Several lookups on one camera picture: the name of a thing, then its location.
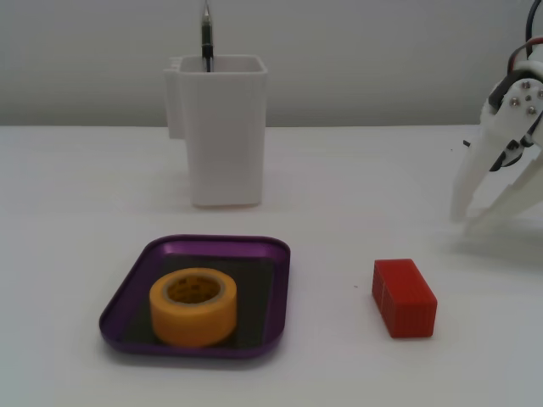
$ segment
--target white wall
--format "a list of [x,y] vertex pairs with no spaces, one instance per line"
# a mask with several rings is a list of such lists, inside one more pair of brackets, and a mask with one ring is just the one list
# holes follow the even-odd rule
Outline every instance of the white wall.
[[[270,70],[269,125],[398,125],[476,123],[531,0],[210,4],[216,52]],[[161,71],[199,52],[200,8],[0,0],[0,123],[164,125]]]

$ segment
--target cup handle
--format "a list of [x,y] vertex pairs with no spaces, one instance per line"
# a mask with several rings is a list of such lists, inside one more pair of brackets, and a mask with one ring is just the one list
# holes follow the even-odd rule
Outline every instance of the cup handle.
[[170,58],[170,67],[164,70],[166,119],[170,138],[185,138],[179,89],[181,57]]

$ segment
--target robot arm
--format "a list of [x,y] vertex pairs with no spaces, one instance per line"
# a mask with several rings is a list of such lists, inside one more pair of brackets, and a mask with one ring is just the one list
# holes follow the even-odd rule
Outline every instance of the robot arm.
[[[469,147],[454,181],[453,221],[465,219],[473,194],[489,171],[514,164],[523,149],[533,143],[543,146],[543,125],[538,125],[543,113],[543,64],[525,61],[518,63],[516,68],[484,103],[481,134]],[[543,154],[483,214],[471,220],[470,226],[505,219],[541,200]]]

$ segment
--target tray rim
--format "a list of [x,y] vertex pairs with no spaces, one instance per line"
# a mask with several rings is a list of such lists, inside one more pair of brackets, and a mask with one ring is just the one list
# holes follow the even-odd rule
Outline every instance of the tray rim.
[[[266,237],[266,236],[232,236],[232,235],[194,235],[194,234],[177,234],[177,235],[168,235],[164,237],[159,237],[158,239],[153,240],[152,242],[148,243],[144,248],[143,251],[139,254],[137,257],[136,262],[122,281],[122,283],[119,285],[115,293],[113,294],[113,297],[109,300],[108,304],[104,308],[104,311],[102,311],[102,314],[100,315],[100,318],[98,320],[98,327],[100,329],[100,332],[102,334],[102,338],[104,341],[111,346],[116,351],[122,352],[122,353],[128,353],[128,354],[152,354],[152,355],[170,355],[170,356],[192,356],[192,357],[201,357],[201,358],[221,358],[221,359],[248,359],[248,358],[254,358],[256,356],[263,355],[273,348],[277,346],[279,341],[281,340],[281,337],[283,336],[284,331],[284,322],[286,320],[286,312],[285,316],[283,317],[283,324],[278,332],[278,334],[272,338],[267,343],[263,343],[261,346],[255,347],[255,348],[247,348],[247,349],[227,349],[227,348],[173,348],[173,347],[160,347],[160,346],[154,346],[151,347],[149,345],[144,346],[140,343],[122,343],[119,342],[117,339],[112,338],[108,336],[108,334],[104,331],[104,321],[109,316],[110,311],[115,307],[115,304],[118,302],[120,296],[126,289],[126,286],[130,282],[130,280],[134,277],[135,273],[137,272],[140,264],[143,262],[143,260],[148,255],[148,252],[156,248],[157,246],[165,243],[171,243],[171,242],[220,242],[220,241],[228,241],[228,242],[238,242],[238,243],[267,243],[272,244],[275,246],[278,246],[280,249],[284,251],[286,254],[286,270],[284,274],[286,275],[286,287],[285,287],[285,303],[288,301],[288,279],[289,279],[289,272],[290,272],[290,247],[287,245],[287,243],[283,242],[282,240],[276,239],[275,237]],[[270,309],[271,305],[268,304],[268,309],[266,310],[266,323],[265,323],[265,336],[266,336],[266,330],[268,328],[269,323],[269,317],[271,313]]]

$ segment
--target white table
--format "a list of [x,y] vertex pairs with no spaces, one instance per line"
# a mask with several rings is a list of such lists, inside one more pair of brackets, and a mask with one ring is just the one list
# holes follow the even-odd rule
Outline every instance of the white table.
[[[165,129],[1,128],[2,405],[540,405],[541,210],[481,242],[447,220],[476,130],[270,129],[264,203],[201,210],[184,142]],[[527,162],[493,175],[475,206]],[[290,245],[276,352],[173,360],[104,344],[105,305],[145,244],[175,233]],[[439,301],[430,340],[391,339],[371,298],[373,261],[405,257]]]

